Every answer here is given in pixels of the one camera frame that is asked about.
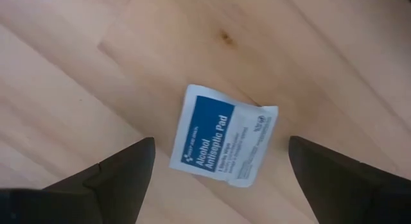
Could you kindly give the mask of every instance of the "wooden floor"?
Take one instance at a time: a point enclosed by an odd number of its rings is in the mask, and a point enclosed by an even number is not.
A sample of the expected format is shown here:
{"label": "wooden floor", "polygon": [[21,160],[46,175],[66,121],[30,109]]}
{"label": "wooden floor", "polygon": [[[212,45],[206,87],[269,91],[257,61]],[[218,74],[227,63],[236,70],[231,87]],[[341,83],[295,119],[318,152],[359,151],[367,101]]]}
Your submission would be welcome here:
{"label": "wooden floor", "polygon": [[[0,0],[0,186],[154,136],[138,223],[316,223],[291,135],[411,178],[410,16],[407,0]],[[252,187],[168,168],[189,83],[279,106]]]}

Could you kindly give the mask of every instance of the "blue label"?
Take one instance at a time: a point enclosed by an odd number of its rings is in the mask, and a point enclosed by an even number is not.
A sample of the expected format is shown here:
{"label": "blue label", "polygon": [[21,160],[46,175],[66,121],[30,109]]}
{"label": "blue label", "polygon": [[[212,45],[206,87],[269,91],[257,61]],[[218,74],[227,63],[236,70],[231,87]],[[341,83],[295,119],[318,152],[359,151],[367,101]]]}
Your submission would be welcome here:
{"label": "blue label", "polygon": [[234,105],[197,96],[181,162],[215,172]]}

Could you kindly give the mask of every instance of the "wood grain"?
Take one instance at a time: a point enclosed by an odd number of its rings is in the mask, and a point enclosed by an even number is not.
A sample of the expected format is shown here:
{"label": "wood grain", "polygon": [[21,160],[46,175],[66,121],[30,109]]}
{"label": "wood grain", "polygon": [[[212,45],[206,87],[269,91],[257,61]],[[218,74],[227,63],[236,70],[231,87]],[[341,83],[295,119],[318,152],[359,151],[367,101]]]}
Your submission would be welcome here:
{"label": "wood grain", "polygon": [[[138,223],[316,223],[301,135],[411,178],[406,0],[0,0],[1,187],[45,187],[144,136]],[[279,120],[247,189],[168,168],[190,83]]]}

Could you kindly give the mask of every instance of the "white packet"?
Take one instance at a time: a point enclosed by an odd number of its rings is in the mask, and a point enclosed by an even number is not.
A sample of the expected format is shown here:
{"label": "white packet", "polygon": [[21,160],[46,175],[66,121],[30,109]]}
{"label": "white packet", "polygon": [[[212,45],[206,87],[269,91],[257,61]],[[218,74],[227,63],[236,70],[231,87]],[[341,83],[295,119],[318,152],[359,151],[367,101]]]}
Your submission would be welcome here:
{"label": "white packet", "polygon": [[256,179],[278,116],[207,87],[189,85],[170,167],[248,187]]}

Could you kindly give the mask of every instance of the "logo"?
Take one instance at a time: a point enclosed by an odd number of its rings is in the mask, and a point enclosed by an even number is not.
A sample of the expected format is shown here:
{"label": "logo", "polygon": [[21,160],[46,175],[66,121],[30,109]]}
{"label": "logo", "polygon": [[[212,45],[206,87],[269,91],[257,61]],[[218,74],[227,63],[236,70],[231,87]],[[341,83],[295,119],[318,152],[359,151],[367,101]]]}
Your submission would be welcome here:
{"label": "logo", "polygon": [[189,155],[187,155],[187,154],[184,154],[184,159],[186,160],[186,162],[192,162],[194,159],[192,158],[192,157],[190,157]]}
{"label": "logo", "polygon": [[265,123],[266,120],[267,120],[267,119],[266,119],[265,116],[259,116],[259,117],[257,118],[257,124],[256,124],[256,126],[254,127],[254,131],[255,131],[255,132],[261,131],[261,129],[262,129],[262,127],[263,127],[263,124]]}

